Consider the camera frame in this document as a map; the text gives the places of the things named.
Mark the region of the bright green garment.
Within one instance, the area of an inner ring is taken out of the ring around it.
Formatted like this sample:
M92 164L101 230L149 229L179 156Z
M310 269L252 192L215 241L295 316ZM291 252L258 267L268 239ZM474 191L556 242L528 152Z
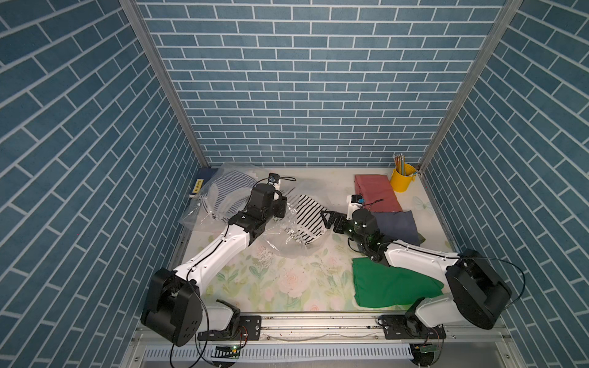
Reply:
M352 260L355 301L362 308L412 305L418 299L438 297L444 284L405 268L387 267L368 258Z

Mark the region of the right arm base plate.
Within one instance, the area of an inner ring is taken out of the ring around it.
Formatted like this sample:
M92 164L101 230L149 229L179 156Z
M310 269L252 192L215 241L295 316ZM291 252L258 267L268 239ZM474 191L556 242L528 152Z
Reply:
M401 314L383 314L377 318L377 324L383 328L387 340L443 340L446 331L443 327L428 328L415 318Z

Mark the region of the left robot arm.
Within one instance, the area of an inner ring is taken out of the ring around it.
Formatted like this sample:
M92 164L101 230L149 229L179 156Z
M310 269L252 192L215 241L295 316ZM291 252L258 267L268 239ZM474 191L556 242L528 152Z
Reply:
M232 216L225 230L199 254L169 270L161 268L150 280L141 323L177 347L193 338L233 338L240 319L239 308L218 300L203 301L209 284L223 268L246 250L269 221L285 217L287 198L280 192L282 178L270 174L257 182L245 208Z

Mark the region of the clear vacuum bag with valve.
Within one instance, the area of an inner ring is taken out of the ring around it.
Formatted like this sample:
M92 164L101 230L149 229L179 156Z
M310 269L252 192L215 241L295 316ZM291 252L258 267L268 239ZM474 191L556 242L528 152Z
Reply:
M257 242L282 257L308 257L327 237L321 213L345 212L348 191L334 181L294 176L281 179L279 191L286 199L285 217L271 220Z

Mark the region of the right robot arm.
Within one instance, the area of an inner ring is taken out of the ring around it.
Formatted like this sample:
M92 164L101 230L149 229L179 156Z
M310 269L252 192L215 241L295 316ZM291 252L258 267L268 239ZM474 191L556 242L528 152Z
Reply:
M494 328L512 297L489 259L472 249L462 253L434 251L385 236L377 219L367 209L351 215L323 210L326 228L355 242L358 251L383 266L415 271L442 282L449 292L437 297L419 297L402 319L406 332L419 337L426 328L468 321L483 330Z

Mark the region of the grey blue garment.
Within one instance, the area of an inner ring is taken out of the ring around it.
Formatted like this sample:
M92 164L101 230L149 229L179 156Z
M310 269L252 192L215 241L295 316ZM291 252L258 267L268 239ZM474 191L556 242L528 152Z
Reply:
M377 225L385 236L417 245L417 225L411 211L397 213L374 213Z

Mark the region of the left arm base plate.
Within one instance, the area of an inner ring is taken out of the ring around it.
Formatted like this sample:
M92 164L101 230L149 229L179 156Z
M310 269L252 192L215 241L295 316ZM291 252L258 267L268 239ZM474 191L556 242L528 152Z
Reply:
M259 340L261 326L261 315L240 315L233 318L224 330L199 333L198 341Z

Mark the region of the red garment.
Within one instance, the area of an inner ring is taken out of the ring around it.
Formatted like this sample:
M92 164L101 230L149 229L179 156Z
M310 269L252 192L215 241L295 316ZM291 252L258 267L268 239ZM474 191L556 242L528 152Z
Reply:
M364 207L373 213L398 213L403 209L385 175L355 175L355 193L365 201Z

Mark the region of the striped black white garment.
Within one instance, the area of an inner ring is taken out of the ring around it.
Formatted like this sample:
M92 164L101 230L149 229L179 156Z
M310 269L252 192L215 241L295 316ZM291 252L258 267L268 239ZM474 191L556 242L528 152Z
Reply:
M292 202L288 202L285 225L282 228L297 243L311 245L327 231L321 220L321 211L325 210L323 205L310 196L298 195Z

